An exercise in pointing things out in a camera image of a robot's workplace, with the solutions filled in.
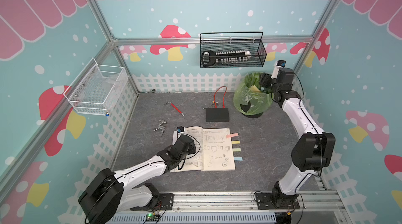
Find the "white wire basket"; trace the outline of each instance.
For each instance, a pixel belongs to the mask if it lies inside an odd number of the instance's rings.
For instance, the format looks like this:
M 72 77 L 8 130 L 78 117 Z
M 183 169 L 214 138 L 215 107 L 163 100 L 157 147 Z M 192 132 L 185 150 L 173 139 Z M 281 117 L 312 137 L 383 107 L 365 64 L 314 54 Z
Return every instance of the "white wire basket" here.
M 100 65 L 94 58 L 91 61 L 95 62 L 94 66 L 67 96 L 68 90 L 81 76 L 78 75 L 65 90 L 64 96 L 77 113 L 109 116 L 127 84 L 127 72 L 124 67 Z

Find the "gray mat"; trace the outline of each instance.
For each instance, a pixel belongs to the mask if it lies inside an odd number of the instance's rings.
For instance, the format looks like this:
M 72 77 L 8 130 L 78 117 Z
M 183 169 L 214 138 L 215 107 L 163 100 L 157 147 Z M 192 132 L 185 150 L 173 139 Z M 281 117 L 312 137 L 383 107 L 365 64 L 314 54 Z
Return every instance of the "gray mat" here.
M 159 191 L 270 191 L 291 165 L 290 153 L 298 140 L 291 121 L 277 104 L 272 104 L 257 119 L 249 119 L 236 111 L 233 93 L 226 93 L 225 106 L 229 108 L 230 122 L 207 123 L 205 110 L 213 101 L 213 93 L 148 93 L 140 94 L 127 133 L 121 144 L 113 170 L 121 170 L 156 155 L 172 144 L 173 131 L 178 126 L 203 128 L 230 128 L 240 140 L 233 148 L 241 148 L 235 156 L 235 171 L 185 171 L 166 173 L 150 179 Z M 223 93 L 216 95 L 222 106 Z M 166 102 L 172 102 L 183 117 Z M 152 131 L 158 119 L 168 121 L 163 136 Z M 310 177 L 301 190 L 318 190 L 314 177 Z

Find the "red cable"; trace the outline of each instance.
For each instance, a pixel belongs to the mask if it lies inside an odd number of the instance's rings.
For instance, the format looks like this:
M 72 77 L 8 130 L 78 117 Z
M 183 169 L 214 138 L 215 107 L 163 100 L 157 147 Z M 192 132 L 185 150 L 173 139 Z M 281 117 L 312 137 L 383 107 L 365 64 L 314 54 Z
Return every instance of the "red cable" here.
M 217 89 L 217 90 L 215 91 L 215 94 L 214 94 L 215 109 L 217 108 L 217 107 L 216 107 L 216 102 L 215 102 L 215 95 L 216 95 L 216 92 L 218 92 L 218 90 L 220 90 L 220 89 L 223 88 L 223 87 L 225 87 L 225 93 L 224 93 L 224 98 L 223 98 L 222 104 L 223 104 L 223 106 L 225 107 L 225 94 L 226 94 L 226 91 L 228 90 L 228 87 L 226 87 L 226 86 L 221 86 L 221 87 L 219 87 L 219 89 Z

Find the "book page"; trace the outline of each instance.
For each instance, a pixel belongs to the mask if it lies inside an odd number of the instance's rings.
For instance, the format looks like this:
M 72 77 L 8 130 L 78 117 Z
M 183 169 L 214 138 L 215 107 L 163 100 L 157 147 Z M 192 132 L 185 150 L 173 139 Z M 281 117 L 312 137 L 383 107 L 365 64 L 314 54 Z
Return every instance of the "book page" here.
M 204 171 L 235 170 L 232 139 L 228 128 L 204 129 Z
M 186 162 L 184 163 L 184 166 L 181 170 L 178 170 L 177 167 L 170 172 L 181 172 L 181 171 L 202 171 L 204 170 L 204 155 L 203 155 L 203 128 L 199 126 L 192 126 L 184 129 L 184 133 L 194 137 L 198 142 L 201 144 L 201 149 L 200 145 L 198 144 L 197 141 L 194 141 L 195 143 L 195 152 L 199 150 L 197 155 L 195 154 L 189 154 L 186 156 Z M 177 140 L 177 131 L 173 133 L 173 144 Z

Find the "green plastic bag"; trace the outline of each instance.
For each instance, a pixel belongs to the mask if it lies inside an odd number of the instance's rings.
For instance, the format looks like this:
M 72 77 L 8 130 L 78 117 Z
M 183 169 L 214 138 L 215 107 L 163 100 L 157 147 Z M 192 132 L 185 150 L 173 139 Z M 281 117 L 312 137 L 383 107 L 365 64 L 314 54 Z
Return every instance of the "green plastic bag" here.
M 244 115 L 251 116 L 263 113 L 272 104 L 271 90 L 268 90 L 268 94 L 264 92 L 250 90 L 250 87 L 253 85 L 255 85 L 259 90 L 261 89 L 261 86 L 259 84 L 260 74 L 260 72 L 253 72 L 246 75 L 242 83 L 234 92 L 234 106 L 236 107 L 237 111 L 243 113 Z

